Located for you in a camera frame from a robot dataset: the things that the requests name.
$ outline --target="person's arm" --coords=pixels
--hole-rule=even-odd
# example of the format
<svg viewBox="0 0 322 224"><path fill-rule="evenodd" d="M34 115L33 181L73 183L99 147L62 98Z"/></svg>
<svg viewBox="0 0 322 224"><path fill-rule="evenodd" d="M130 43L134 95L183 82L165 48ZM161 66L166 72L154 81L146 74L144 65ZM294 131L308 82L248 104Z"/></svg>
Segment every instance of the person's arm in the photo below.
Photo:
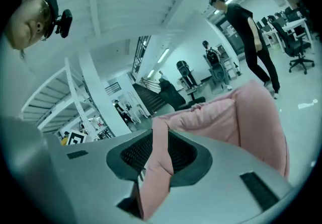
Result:
<svg viewBox="0 0 322 224"><path fill-rule="evenodd" d="M250 25L250 28L251 28L253 36L254 36L254 44L255 44L256 52L260 51L263 48L263 46L262 46L262 43L261 43L261 40L260 40L260 37L258 34L256 24L251 17L248 17L247 21L248 21L248 24Z"/></svg>

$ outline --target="black office chair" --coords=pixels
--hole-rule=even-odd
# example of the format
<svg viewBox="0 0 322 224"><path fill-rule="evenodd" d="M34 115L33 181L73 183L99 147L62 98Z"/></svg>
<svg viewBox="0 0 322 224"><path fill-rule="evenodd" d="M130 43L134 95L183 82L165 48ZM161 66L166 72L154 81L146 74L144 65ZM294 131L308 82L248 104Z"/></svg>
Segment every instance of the black office chair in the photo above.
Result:
<svg viewBox="0 0 322 224"><path fill-rule="evenodd" d="M190 109L192 105L196 103L206 102L205 97L197 98L191 102L186 103L186 100L180 95L176 90L173 84L169 81L160 79L160 88L159 96L167 103L169 103L175 111Z"/></svg>
<svg viewBox="0 0 322 224"><path fill-rule="evenodd" d="M271 24L274 26L275 30L278 32L278 35L280 38L284 41L285 44L285 53L289 55L290 57L298 57L298 59L294 59L290 61L290 69L289 72L292 72L292 68L295 67L298 64L301 64L304 68L304 74L307 74L306 66L304 65L305 62L312 63L312 66L314 66L314 61L305 59L304 56L304 47L303 47L303 36L305 33L297 36L297 41L295 41L293 38L293 33L286 33L283 28L280 26L279 23L276 21L272 21Z"/></svg>

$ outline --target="white desk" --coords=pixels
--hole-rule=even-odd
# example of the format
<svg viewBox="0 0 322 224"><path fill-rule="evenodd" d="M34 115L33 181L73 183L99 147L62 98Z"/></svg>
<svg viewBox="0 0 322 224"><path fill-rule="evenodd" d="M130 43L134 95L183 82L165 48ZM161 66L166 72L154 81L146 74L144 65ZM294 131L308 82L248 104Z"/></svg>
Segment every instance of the white desk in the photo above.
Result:
<svg viewBox="0 0 322 224"><path fill-rule="evenodd" d="M274 29L274 27L273 27L271 24L269 24L269 25L271 26L272 31L264 32L264 33L263 33L264 35L267 35L267 38L268 38L268 35L271 35L271 34L277 33L277 31ZM296 27L298 27L298 26L302 26L302 27L304 27L305 32L306 32L306 35L307 35L308 40L309 40L309 43L311 43L311 48L312 48L312 50L314 51L314 47L313 47L313 42L312 42L311 34L310 34L310 31L308 30L308 27L307 27L307 25L306 25L305 18L303 18L303 19L299 19L299 20L296 20L296 21L293 21L293 22L290 22L290 23L286 23L286 26L283 26L282 28L283 28L283 30L284 30L285 32L287 32L288 30L294 30L294 28L296 28ZM281 46L282 50L284 51L284 46L283 46L283 44L282 44L282 41L280 40L280 38L279 38L279 36L278 36L278 35L276 35L276 37L277 37L277 40L278 40L278 42L279 42L279 44L280 44L280 46Z"/></svg>

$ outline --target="staircase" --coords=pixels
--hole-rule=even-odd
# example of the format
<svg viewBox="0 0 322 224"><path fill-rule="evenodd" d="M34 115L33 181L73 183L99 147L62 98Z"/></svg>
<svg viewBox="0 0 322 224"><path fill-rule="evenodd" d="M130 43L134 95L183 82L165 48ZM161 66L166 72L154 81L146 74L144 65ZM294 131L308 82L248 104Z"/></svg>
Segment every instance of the staircase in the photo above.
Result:
<svg viewBox="0 0 322 224"><path fill-rule="evenodd" d="M138 84L133 84L133 87L151 115L167 104L158 93Z"/></svg>

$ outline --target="white column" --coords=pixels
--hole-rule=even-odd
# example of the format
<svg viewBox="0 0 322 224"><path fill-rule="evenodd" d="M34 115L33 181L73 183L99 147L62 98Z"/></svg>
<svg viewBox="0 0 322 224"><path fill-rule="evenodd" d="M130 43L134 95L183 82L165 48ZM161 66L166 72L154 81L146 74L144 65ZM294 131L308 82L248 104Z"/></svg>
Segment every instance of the white column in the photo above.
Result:
<svg viewBox="0 0 322 224"><path fill-rule="evenodd" d="M147 116L149 116L150 115L149 111L147 110L147 108L145 107L145 105L142 102L141 98L139 97L139 95L137 94L136 90L134 89L134 87L133 87L128 75L126 73L124 73L121 76L117 77L116 80L119 83L119 86L121 87L122 90L124 90L125 92L129 92L129 93L133 94L134 98L142 106L145 114Z"/></svg>
<svg viewBox="0 0 322 224"><path fill-rule="evenodd" d="M131 133L117 110L114 108L111 99L107 95L102 81L97 74L94 62L89 50L82 49L78 52L79 64L81 66L84 80L87 84L93 102L101 116L115 136Z"/></svg>

